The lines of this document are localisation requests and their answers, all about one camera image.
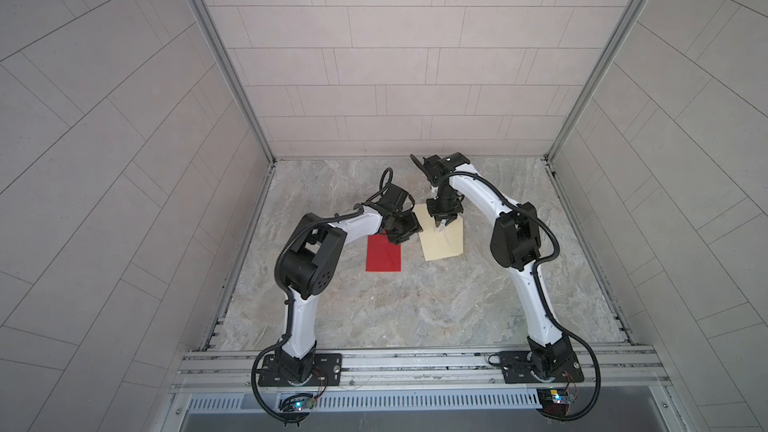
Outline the cream yellow envelope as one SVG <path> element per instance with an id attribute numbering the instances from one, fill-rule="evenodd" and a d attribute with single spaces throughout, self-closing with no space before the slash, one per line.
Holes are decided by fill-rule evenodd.
<path id="1" fill-rule="evenodd" d="M 422 228 L 419 240 L 426 261 L 456 257 L 464 252 L 463 218 L 458 217 L 449 225 L 435 225 L 425 204 L 418 204 L 414 212 Z"/>

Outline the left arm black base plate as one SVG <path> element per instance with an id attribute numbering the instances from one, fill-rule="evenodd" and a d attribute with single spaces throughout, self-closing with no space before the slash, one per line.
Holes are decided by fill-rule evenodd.
<path id="1" fill-rule="evenodd" d="M 259 387 L 338 386 L 343 356 L 339 353 L 314 353 L 296 359 L 279 352 L 263 359 L 259 366 Z"/>

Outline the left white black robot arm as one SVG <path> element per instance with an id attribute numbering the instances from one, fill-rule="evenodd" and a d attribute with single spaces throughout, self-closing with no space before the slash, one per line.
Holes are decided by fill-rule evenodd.
<path id="1" fill-rule="evenodd" d="M 278 255 L 274 276 L 286 293 L 286 328 L 278 341 L 278 372 L 292 384 L 312 374 L 317 341 L 318 297 L 334 277 L 344 247 L 361 238 L 382 235 L 399 245 L 422 230 L 415 200 L 396 185 L 385 185 L 367 201 L 344 214 L 305 214 Z"/>

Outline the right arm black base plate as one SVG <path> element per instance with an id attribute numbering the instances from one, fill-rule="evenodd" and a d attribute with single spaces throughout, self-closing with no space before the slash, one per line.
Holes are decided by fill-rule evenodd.
<path id="1" fill-rule="evenodd" d="M 567 381 L 580 383 L 585 380 L 575 354 L 547 359 L 534 352 L 502 351 L 497 354 L 506 384 L 549 384 Z"/>

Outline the red envelope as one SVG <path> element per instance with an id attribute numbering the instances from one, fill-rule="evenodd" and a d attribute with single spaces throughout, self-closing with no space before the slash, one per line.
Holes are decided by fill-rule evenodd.
<path id="1" fill-rule="evenodd" d="M 401 272 L 401 246 L 393 244 L 384 234 L 368 236 L 365 270 L 370 273 Z"/>

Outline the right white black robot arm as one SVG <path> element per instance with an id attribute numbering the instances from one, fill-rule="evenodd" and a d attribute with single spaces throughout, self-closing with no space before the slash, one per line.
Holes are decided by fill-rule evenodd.
<path id="1" fill-rule="evenodd" d="M 535 206 L 519 203 L 502 193 L 479 174 L 469 159 L 457 152 L 411 160 L 426 176 L 434 197 L 427 210 L 437 225 L 447 224 L 463 212 L 465 200 L 474 204 L 493 226 L 490 253 L 513 280 L 524 311 L 530 352 L 530 374 L 540 382 L 582 381 L 571 341 L 551 309 L 548 292 L 538 268 L 556 259 L 559 242 L 539 219 Z"/>

